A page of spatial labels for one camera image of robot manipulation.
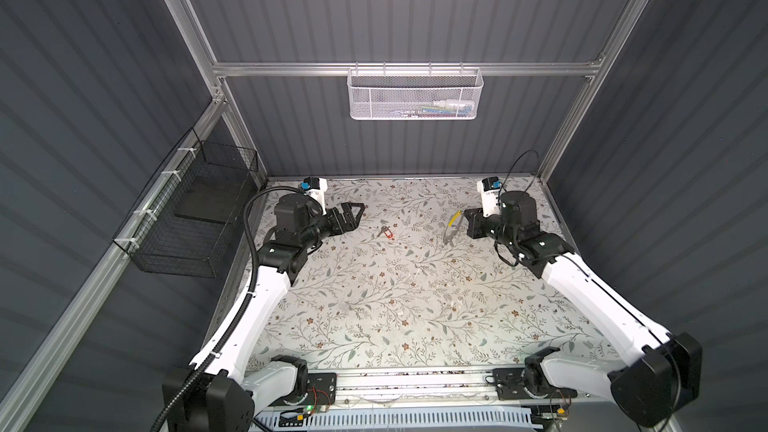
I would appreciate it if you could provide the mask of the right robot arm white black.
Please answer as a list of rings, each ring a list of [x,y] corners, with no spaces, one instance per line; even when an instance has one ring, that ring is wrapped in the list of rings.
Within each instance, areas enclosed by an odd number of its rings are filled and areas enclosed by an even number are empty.
[[[505,248],[508,265],[522,265],[561,293],[609,341],[615,360],[589,359],[546,346],[528,356],[518,383],[532,398],[567,390],[613,402],[638,427],[665,430],[700,393],[703,348],[675,335],[603,281],[561,236],[540,226],[535,200],[506,191],[489,177],[478,182],[481,207],[464,211],[467,234]]]

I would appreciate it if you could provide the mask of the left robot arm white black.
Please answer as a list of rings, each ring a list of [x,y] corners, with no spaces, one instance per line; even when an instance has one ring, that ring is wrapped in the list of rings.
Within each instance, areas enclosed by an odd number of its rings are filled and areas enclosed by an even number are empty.
[[[365,211],[359,202],[326,208],[324,193],[279,187],[275,226],[262,245],[245,232],[252,270],[224,322],[191,359],[168,373],[163,409],[151,430],[247,431],[274,402],[300,401],[307,393],[308,366],[278,355],[255,373],[246,372],[258,339],[279,303],[295,284],[309,256],[324,239],[356,230]]]

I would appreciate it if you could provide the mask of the key with red tag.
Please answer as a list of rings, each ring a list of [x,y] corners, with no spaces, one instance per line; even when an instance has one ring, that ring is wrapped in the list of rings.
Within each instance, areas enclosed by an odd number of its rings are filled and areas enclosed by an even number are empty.
[[[379,232],[379,236],[384,236],[388,240],[394,239],[394,233],[391,231],[391,229],[388,226],[382,226],[381,230]]]

